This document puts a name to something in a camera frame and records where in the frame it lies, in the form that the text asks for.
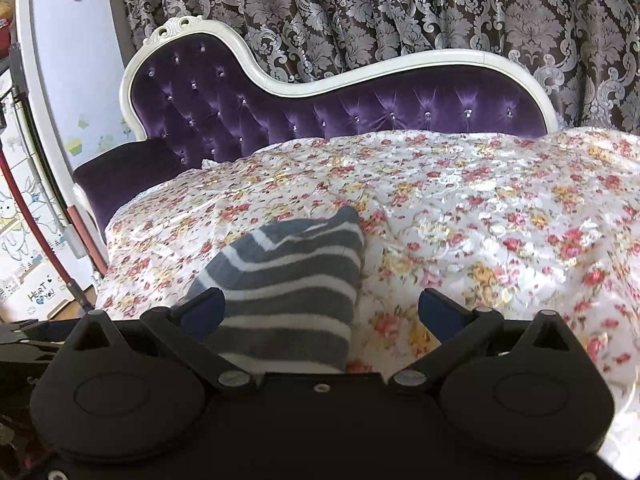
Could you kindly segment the brown damask curtain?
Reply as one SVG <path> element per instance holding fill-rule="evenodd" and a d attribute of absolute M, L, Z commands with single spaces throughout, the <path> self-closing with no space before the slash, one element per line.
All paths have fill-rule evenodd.
<path fill-rule="evenodd" d="M 274 78 L 305 82 L 414 52 L 526 68 L 569 126 L 639 130 L 639 0 L 125 0 L 135 44 L 170 18 L 231 26 Z"/>

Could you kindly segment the grey white striped cardigan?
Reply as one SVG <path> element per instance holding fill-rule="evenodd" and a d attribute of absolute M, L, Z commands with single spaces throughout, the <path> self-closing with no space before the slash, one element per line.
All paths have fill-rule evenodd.
<path fill-rule="evenodd" d="M 224 317 L 196 336 L 249 373 L 341 374 L 360 287 L 358 212 L 273 221 L 221 249 L 186 292 L 224 295 Z"/>

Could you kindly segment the floral bedspread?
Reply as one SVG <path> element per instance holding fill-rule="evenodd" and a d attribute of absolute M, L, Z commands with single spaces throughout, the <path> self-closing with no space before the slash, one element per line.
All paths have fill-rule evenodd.
<path fill-rule="evenodd" d="M 360 226 L 358 278 L 332 278 L 343 233 Z M 308 257 L 284 260 L 304 287 L 251 308 L 224 288 L 220 353 L 251 372 L 393 375 L 437 346 L 418 299 L 434 288 L 506 318 L 559 313 L 610 387 L 602 456 L 639 472 L 639 141 L 577 128 L 523 140 L 501 133 L 383 131 L 268 146 L 200 162 L 127 198 L 106 229 L 98 305 L 111 318 L 171 306 L 245 269 L 240 238 L 273 252 L 270 226 L 322 226 Z"/>

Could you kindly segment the white cartoon storage box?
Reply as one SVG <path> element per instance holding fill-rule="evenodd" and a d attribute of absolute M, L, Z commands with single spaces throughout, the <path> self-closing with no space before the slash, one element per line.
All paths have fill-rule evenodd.
<path fill-rule="evenodd" d="M 36 229 L 64 270 L 94 300 L 94 269 L 84 245 L 67 220 L 62 203 L 37 153 L 28 103 L 17 93 L 8 62 L 1 63 L 1 148 Z M 3 322 L 54 318 L 75 298 L 60 277 L 34 229 L 18 208 L 6 179 L 1 180 L 1 319 Z"/>

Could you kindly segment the purple tufted headboard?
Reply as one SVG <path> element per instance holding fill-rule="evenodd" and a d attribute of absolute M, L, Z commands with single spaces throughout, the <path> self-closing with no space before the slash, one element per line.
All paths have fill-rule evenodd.
<path fill-rule="evenodd" d="M 537 139 L 559 127 L 542 85 L 500 55 L 423 51 L 296 84 L 269 76 L 230 26 L 198 16 L 152 32 L 118 97 L 134 138 L 73 173 L 98 230 L 134 196 L 206 160 L 233 162 L 289 140 L 384 130 Z"/>

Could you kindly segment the red pole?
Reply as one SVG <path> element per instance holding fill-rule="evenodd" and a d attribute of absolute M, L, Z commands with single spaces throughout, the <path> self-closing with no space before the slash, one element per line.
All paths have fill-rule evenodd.
<path fill-rule="evenodd" d="M 4 156 L 3 150 L 0 150 L 0 165 L 1 172 L 3 174 L 4 180 L 6 180 L 6 184 L 10 190 L 10 193 L 16 203 L 16 206 L 19 211 L 21 211 L 21 215 L 26 221 L 29 229 L 32 231 L 32 235 L 35 237 L 40 249 L 46 255 L 47 259 L 50 261 L 52 266 L 54 267 L 55 272 L 58 274 L 60 279 L 64 282 L 66 289 L 73 296 L 74 300 L 79 304 L 79 316 L 85 315 L 87 312 L 93 310 L 93 305 L 89 301 L 85 292 L 82 288 L 77 284 L 77 282 L 70 276 L 70 274 L 66 271 L 63 266 L 63 263 L 60 261 L 57 255 L 55 255 L 54 250 L 46 240 L 41 232 L 40 227 L 38 226 L 35 218 L 32 216 L 22 192 L 18 187 L 12 171 L 10 169 L 9 163 L 6 161 L 6 156 Z"/>

